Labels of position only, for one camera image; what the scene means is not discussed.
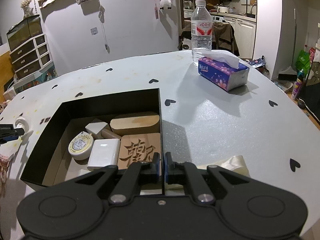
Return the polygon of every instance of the green plastic bag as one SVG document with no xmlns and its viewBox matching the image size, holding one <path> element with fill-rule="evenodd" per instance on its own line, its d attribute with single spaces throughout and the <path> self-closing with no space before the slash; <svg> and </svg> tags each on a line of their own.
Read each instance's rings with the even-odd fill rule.
<svg viewBox="0 0 320 240">
<path fill-rule="evenodd" d="M 308 73 L 310 70 L 310 54 L 304 50 L 300 51 L 298 60 L 296 62 L 297 72 L 304 70 L 305 73 Z"/>
</svg>

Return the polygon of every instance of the black box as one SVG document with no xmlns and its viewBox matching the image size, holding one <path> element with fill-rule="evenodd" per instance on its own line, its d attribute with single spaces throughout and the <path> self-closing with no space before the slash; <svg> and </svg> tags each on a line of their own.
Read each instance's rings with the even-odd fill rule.
<svg viewBox="0 0 320 240">
<path fill-rule="evenodd" d="M 99 118 L 110 123 L 116 115 L 139 112 L 159 114 L 163 151 L 159 89 L 76 99 L 62 103 L 50 118 L 31 152 L 20 179 L 34 190 L 39 189 L 39 186 L 52 186 L 71 179 L 72 177 L 66 178 L 72 159 L 68 153 L 68 145 L 78 133 L 85 130 L 90 121 Z M 81 163 L 75 163 L 73 165 L 79 165 L 76 168 L 81 169 Z"/>
</svg>

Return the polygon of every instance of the fish tank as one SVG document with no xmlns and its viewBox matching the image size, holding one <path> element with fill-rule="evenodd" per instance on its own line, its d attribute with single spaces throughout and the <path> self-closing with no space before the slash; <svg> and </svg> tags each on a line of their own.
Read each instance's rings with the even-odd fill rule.
<svg viewBox="0 0 320 240">
<path fill-rule="evenodd" d="M 7 33 L 10 51 L 25 43 L 34 36 L 42 34 L 40 15 L 33 15 L 23 19 Z"/>
</svg>

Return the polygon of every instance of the purple tissue package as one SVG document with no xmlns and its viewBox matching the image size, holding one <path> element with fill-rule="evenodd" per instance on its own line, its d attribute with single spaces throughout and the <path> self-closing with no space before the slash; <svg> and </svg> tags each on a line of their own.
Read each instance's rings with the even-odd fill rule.
<svg viewBox="0 0 320 240">
<path fill-rule="evenodd" d="M 248 82 L 249 68 L 239 63 L 239 69 L 227 63 L 203 57 L 199 59 L 199 74 L 225 91 L 245 85 Z"/>
</svg>

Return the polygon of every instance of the screw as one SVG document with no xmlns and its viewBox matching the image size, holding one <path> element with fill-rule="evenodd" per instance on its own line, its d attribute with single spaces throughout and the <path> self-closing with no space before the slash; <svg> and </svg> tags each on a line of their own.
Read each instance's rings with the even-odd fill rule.
<svg viewBox="0 0 320 240">
<path fill-rule="evenodd" d="M 214 197 L 210 194 L 201 194 L 198 196 L 198 200 L 200 202 L 207 203 L 207 202 L 211 202 L 212 200 L 214 200 Z"/>
<path fill-rule="evenodd" d="M 125 195 L 122 194 L 115 194 L 113 196 L 110 197 L 110 200 L 113 203 L 122 203 L 126 200 L 127 198 L 125 197 Z"/>
<path fill-rule="evenodd" d="M 159 200 L 158 201 L 158 205 L 163 206 L 165 205 L 167 202 L 165 200 Z"/>
</svg>

